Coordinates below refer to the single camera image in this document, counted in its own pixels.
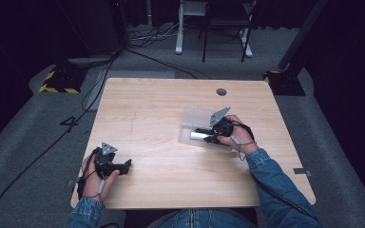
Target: cable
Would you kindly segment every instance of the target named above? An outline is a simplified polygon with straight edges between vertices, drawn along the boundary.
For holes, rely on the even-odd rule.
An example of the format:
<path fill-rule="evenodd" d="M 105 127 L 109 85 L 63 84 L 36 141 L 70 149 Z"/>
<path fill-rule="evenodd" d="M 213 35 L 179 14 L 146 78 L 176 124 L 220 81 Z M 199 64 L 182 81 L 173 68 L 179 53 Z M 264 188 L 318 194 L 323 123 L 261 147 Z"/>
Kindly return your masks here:
<path fill-rule="evenodd" d="M 241 143 L 239 143 L 239 144 L 238 144 L 238 146 L 239 146 L 239 151 L 238 151 L 238 153 L 239 153 L 239 158 L 240 158 L 240 160 L 241 160 L 241 161 L 244 161 L 244 160 L 245 160 L 245 156 L 244 156 L 244 158 L 242 158 L 242 157 L 241 157 L 241 152 L 240 152 L 240 150 L 241 150 L 241 146 L 242 146 L 242 145 L 247 145 L 247 144 L 257 144 L 257 142 L 248 142 L 248 143 L 244 143 L 244 144 L 241 144 Z"/>
<path fill-rule="evenodd" d="M 101 73 L 101 76 L 100 76 L 100 79 L 99 80 L 97 80 L 97 82 L 96 82 L 96 84 L 94 84 L 94 86 L 88 91 L 88 93 L 85 95 L 85 97 L 83 98 L 83 100 L 82 100 L 82 109 L 84 110 L 84 111 L 87 111 L 87 109 L 85 109 L 84 108 L 84 106 L 83 106 L 83 104 L 84 104 L 84 102 L 85 102 L 85 99 L 86 99 L 86 97 L 87 97 L 87 95 L 88 94 L 90 94 L 91 93 L 91 91 L 93 91 L 93 89 L 96 87 L 96 85 L 97 84 L 99 84 L 100 82 L 102 82 L 102 86 L 101 86 L 101 88 L 103 87 L 103 83 L 106 81 L 106 76 L 105 76 L 105 78 L 103 79 L 103 73 L 104 73 L 104 71 L 105 71 L 105 69 L 106 69 L 106 67 L 107 67 L 107 65 L 105 65 L 105 67 L 102 69 L 102 73 Z"/>
<path fill-rule="evenodd" d="M 175 68 L 175 69 L 177 69 L 177 70 L 179 70 L 179 71 L 182 71 L 182 72 L 184 72 L 184 73 L 186 73 L 186 74 L 190 75 L 190 76 L 191 76 L 191 77 L 193 77 L 194 79 L 198 79 L 198 77 L 196 77 L 195 75 L 193 75 L 191 72 L 188 72 L 188 71 L 186 71 L 186 70 L 183 70 L 183 69 L 180 69 L 180 68 L 179 68 L 179 67 L 183 67 L 183 68 L 188 68 L 188 67 L 178 66 L 178 65 L 171 64 L 171 63 L 168 63 L 168 62 L 163 61 L 163 60 L 155 59 L 155 58 L 149 57 L 149 56 L 147 56 L 147 55 L 144 55 L 144 54 L 142 54 L 142 53 L 139 53 L 139 52 L 136 52 L 136 51 L 134 51 L 134 50 L 131 50 L 131 49 L 129 49 L 129 48 L 126 48 L 126 50 L 127 50 L 127 51 L 129 51 L 129 52 L 131 52 L 131 53 L 137 54 L 137 55 L 139 55 L 139 56 L 145 57 L 146 59 L 152 60 L 152 61 L 154 61 L 154 62 L 156 62 L 156 63 L 162 64 L 162 65 L 165 65 L 165 66 L 168 66 L 168 67 Z"/>
<path fill-rule="evenodd" d="M 106 64 L 110 63 L 111 60 L 112 60 L 112 57 L 106 58 L 104 60 L 98 60 L 98 61 L 91 61 L 89 58 L 67 59 L 68 62 L 70 62 L 71 64 L 75 65 L 78 68 L 99 67 L 99 66 L 106 65 Z"/>
<path fill-rule="evenodd" d="M 111 63 L 109 64 L 108 68 L 106 69 L 106 75 L 108 73 L 109 68 L 111 67 L 111 65 L 114 63 L 115 58 L 112 59 Z M 88 112 L 89 109 L 91 109 L 92 105 L 94 104 L 94 102 L 97 100 L 99 96 L 97 95 L 96 98 L 94 99 L 94 101 L 90 104 L 90 106 L 76 119 L 75 122 L 73 122 L 65 131 L 64 133 L 62 133 L 43 153 L 41 153 L 36 159 L 34 159 L 26 168 L 24 168 L 22 170 L 22 172 L 20 172 L 11 182 L 10 184 L 4 189 L 4 191 L 0 194 L 0 199 L 4 197 L 4 195 L 8 192 L 8 190 L 13 186 L 13 184 L 19 180 L 23 174 L 26 173 L 26 171 L 28 171 L 37 161 L 39 161 L 44 155 L 47 154 L 47 152 L 49 152 L 49 150 L 56 144 L 58 143 L 60 140 L 62 140 L 62 138 L 64 138 L 64 136 L 67 134 L 67 132 L 74 126 L 76 125 Z"/>
<path fill-rule="evenodd" d="M 138 36 L 138 37 L 129 37 L 130 41 L 138 41 L 138 40 L 143 40 L 143 41 L 140 45 L 129 45 L 128 47 L 129 48 L 147 48 L 147 47 L 153 45 L 157 41 L 166 40 L 166 39 L 170 38 L 171 36 L 175 36 L 175 35 L 178 34 L 178 33 L 168 34 L 168 32 L 177 29 L 178 25 L 179 25 L 179 23 L 175 24 L 171 28 L 163 28 L 162 30 L 166 30 L 166 32 L 164 32 L 163 34 L 160 34 L 159 31 L 157 31 L 155 34 L 150 34 L 153 31 L 153 29 L 151 29 L 150 32 L 148 32 L 146 35 L 141 35 L 141 36 Z"/>
<path fill-rule="evenodd" d="M 271 190 L 270 188 L 268 188 L 267 186 L 265 186 L 263 183 L 261 183 L 256 177 L 254 177 L 253 174 L 251 174 L 253 176 L 254 181 L 259 184 L 259 186 L 261 188 L 263 188 L 263 190 L 265 190 L 266 192 L 268 192 L 269 194 L 271 194 L 272 196 L 276 197 L 278 200 L 286 203 L 287 205 L 291 206 L 292 208 L 296 209 L 297 211 L 299 211 L 301 214 L 308 216 L 314 220 L 316 220 L 319 223 L 319 220 L 317 217 L 311 215 L 310 213 L 308 213 L 306 210 L 304 210 L 302 207 L 300 207 L 299 205 L 295 204 L 294 202 L 290 201 L 289 199 L 279 195 L 278 193 L 274 192 L 273 190 Z"/>

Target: white table leg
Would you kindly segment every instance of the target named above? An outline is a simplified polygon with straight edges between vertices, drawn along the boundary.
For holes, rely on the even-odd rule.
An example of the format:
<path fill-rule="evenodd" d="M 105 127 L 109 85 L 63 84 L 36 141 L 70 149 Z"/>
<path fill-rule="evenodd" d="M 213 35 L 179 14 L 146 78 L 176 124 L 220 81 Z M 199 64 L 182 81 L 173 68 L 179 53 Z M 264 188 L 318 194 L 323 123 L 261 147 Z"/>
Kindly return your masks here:
<path fill-rule="evenodd" d="M 176 54 L 183 53 L 183 1 L 180 1 L 179 33 L 177 34 Z"/>
<path fill-rule="evenodd" d="M 245 42 L 247 40 L 247 32 L 248 32 L 248 28 L 245 28 L 240 32 L 240 38 L 241 38 L 243 48 L 245 47 Z M 253 51 L 251 51 L 250 44 L 248 44 L 247 49 L 245 50 L 245 56 L 247 56 L 249 58 L 253 57 Z"/>

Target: small black object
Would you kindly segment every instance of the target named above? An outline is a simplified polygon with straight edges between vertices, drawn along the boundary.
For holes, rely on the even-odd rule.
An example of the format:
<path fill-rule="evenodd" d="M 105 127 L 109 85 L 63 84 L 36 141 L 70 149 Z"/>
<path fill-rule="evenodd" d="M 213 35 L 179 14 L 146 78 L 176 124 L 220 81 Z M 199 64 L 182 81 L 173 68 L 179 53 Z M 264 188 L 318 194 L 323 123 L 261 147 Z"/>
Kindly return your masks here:
<path fill-rule="evenodd" d="M 80 177 L 79 181 L 78 181 L 78 190 L 77 190 L 79 200 L 82 198 L 83 190 L 85 189 L 85 185 L 86 185 L 86 179 L 84 179 L 84 177 Z"/>
<path fill-rule="evenodd" d="M 298 77 L 290 77 L 286 71 L 268 70 L 263 73 L 263 80 L 271 87 L 275 96 L 298 96 L 306 94 Z"/>
<path fill-rule="evenodd" d="M 218 136 L 230 137 L 233 133 L 235 125 L 243 127 L 248 132 L 248 134 L 250 134 L 251 138 L 255 140 L 253 131 L 248 125 L 243 123 L 232 122 L 226 117 L 223 117 L 220 122 L 216 123 L 212 127 L 212 130 L 203 130 L 198 128 L 195 131 L 198 133 L 209 135 L 208 137 L 204 138 L 204 140 L 207 143 L 222 144 L 218 140 Z"/>
<path fill-rule="evenodd" d="M 40 92 L 81 93 L 87 72 L 88 68 L 54 67 L 40 87 Z"/>
<path fill-rule="evenodd" d="M 128 160 L 123 164 L 113 164 L 112 160 L 114 159 L 115 153 L 104 155 L 103 149 L 100 147 L 97 147 L 93 153 L 96 153 L 94 165 L 96 166 L 97 175 L 99 175 L 101 179 L 109 176 L 117 169 L 120 170 L 120 175 L 127 174 L 129 166 L 132 164 L 132 160 Z"/>

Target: wooden table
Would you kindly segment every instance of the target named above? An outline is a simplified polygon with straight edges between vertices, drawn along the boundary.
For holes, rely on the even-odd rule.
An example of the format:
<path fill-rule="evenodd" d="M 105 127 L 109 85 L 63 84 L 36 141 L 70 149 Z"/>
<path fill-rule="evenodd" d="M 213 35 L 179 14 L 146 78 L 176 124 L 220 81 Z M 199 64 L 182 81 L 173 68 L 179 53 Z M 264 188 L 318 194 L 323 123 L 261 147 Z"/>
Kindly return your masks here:
<path fill-rule="evenodd" d="M 218 88 L 227 91 L 217 94 Z M 106 82 L 85 157 L 102 142 L 118 147 L 114 163 L 132 159 L 107 208 L 148 209 L 258 206 L 248 165 L 237 153 L 216 146 L 181 143 L 185 107 L 220 110 L 231 106 L 307 200 L 313 190 L 265 82 L 112 78 Z M 77 203 L 74 192 L 71 205 Z"/>

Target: denim jacket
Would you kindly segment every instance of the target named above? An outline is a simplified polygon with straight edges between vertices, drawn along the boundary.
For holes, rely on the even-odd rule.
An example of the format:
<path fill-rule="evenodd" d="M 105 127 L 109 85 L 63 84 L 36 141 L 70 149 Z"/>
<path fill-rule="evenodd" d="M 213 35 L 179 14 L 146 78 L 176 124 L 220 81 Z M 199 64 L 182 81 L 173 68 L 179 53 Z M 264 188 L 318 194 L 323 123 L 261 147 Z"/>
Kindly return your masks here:
<path fill-rule="evenodd" d="M 309 215 L 314 216 L 313 206 L 298 191 L 278 163 L 272 160 L 262 148 L 245 156 L 251 173 L 269 190 L 283 196 L 299 206 Z M 314 218 L 300 213 L 271 195 L 257 183 L 259 203 L 266 216 L 268 227 L 321 227 Z M 69 227 L 97 227 L 103 205 L 94 199 L 81 199 L 69 216 Z M 167 220 L 161 227 L 249 227 L 242 219 L 220 210 L 184 209 Z"/>

